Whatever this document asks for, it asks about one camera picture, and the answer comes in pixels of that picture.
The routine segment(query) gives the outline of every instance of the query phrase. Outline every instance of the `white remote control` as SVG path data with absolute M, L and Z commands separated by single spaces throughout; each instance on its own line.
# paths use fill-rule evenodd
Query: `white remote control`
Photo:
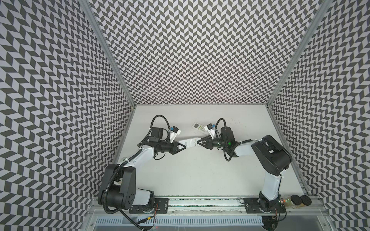
M 204 126 L 201 125 L 200 123 L 194 123 L 193 126 L 192 126 L 195 130 L 198 130 L 200 132 L 203 132 L 205 134 L 208 134 L 208 131 L 204 129 Z

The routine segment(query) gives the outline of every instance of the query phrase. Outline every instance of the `black and white patterned wall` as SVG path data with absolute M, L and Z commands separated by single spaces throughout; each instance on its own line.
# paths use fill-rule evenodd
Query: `black and white patterned wall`
M 369 1 L 334 1 L 273 105 L 338 230 L 370 230 Z
M 90 0 L 136 103 L 263 103 L 320 0 Z
M 77 230 L 129 109 L 76 0 L 0 1 L 0 230 Z

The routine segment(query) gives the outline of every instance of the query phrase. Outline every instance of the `metal vent grille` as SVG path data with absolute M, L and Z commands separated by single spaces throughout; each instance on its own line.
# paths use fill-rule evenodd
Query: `metal vent grille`
M 123 218 L 120 217 L 99 217 L 96 221 L 96 225 L 120 225 L 123 224 Z
M 138 216 L 137 220 L 147 218 L 146 216 Z M 150 219 L 140 225 L 155 225 L 158 226 L 250 226 L 263 225 L 261 216 L 159 216 L 155 219 Z M 99 217 L 96 225 L 131 225 L 130 222 L 123 218 L 117 217 Z

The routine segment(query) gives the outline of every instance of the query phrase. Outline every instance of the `red wire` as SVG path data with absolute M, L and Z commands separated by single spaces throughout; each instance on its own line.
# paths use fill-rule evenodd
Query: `red wire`
M 155 211 L 154 211 L 153 225 L 154 225 L 154 223 L 155 223 L 155 215 L 157 214 L 157 209 L 158 209 L 158 204 L 157 204 L 157 208 L 156 208 L 156 209 L 155 209 Z

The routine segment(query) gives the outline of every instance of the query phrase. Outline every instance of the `white table surface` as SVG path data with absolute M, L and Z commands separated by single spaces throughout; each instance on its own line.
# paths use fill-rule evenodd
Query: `white table surface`
M 176 140 L 204 137 L 206 134 L 192 128 L 194 122 L 215 124 L 224 118 L 237 141 L 271 135 L 280 142 L 265 105 L 137 106 L 119 160 L 136 153 L 137 144 L 158 114 L 164 115 L 170 126 L 181 130 Z M 163 118 L 157 118 L 153 126 L 167 128 Z M 227 162 L 217 148 L 208 150 L 198 146 L 146 162 L 136 169 L 136 187 L 152 190 L 156 196 L 257 196 L 264 177 L 265 170 L 255 155 Z M 280 193 L 282 196 L 303 195 L 291 166 L 283 173 Z

